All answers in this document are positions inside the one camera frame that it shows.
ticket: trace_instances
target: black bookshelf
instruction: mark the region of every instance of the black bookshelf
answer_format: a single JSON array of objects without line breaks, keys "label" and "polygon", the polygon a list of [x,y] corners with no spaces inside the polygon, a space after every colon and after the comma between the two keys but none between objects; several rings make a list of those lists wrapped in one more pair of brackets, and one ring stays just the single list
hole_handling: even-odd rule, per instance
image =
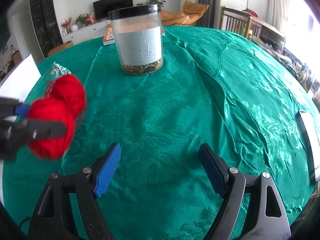
[{"label": "black bookshelf", "polygon": [[36,36],[44,57],[48,52],[63,43],[53,0],[29,0],[31,18],[35,28]]}]

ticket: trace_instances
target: red yarn ball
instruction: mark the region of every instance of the red yarn ball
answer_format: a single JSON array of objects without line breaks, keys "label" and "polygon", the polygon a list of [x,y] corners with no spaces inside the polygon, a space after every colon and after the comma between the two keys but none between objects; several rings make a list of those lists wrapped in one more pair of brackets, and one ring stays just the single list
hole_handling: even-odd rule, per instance
[{"label": "red yarn ball", "polygon": [[84,87],[73,75],[64,75],[58,78],[52,87],[49,97],[63,100],[75,120],[86,108]]},{"label": "red yarn ball", "polygon": [[69,148],[75,131],[75,119],[63,100],[40,98],[33,102],[28,112],[29,119],[61,121],[67,133],[61,138],[35,140],[29,147],[41,158],[59,159]]}]

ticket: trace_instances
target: plastic jar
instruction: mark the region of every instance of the plastic jar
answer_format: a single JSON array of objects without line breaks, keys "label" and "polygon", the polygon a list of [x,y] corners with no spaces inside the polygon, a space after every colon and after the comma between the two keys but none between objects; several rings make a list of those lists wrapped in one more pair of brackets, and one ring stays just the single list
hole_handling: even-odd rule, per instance
[{"label": "plastic jar", "polygon": [[109,12],[124,73],[140,76],[163,65],[161,7],[157,4]]}]

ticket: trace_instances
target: white label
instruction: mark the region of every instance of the white label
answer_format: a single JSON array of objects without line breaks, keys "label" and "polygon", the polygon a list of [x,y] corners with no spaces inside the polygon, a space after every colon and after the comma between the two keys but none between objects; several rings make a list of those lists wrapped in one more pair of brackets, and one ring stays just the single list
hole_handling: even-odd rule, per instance
[{"label": "white label", "polygon": [[117,33],[115,40],[124,65],[146,65],[162,57],[160,26],[137,32]]}]

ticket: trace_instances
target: orange leather chair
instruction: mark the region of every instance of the orange leather chair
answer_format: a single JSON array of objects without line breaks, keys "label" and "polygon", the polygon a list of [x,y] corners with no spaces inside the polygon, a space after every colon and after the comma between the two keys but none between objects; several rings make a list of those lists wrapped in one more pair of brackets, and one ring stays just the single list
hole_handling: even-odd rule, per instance
[{"label": "orange leather chair", "polygon": [[209,5],[185,2],[183,12],[179,14],[161,10],[161,21],[163,26],[191,26],[206,12]]}]

